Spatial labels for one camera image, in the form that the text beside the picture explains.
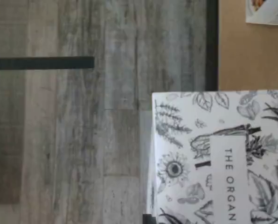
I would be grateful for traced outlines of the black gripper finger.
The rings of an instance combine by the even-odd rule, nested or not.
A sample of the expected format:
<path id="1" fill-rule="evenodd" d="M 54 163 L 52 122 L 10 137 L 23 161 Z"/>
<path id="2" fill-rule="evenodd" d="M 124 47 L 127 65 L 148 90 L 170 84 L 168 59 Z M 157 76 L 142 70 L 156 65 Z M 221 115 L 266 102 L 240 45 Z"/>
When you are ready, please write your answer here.
<path id="1" fill-rule="evenodd" d="M 157 224 L 156 217 L 154 217 L 152 214 L 143 214 L 142 224 Z"/>

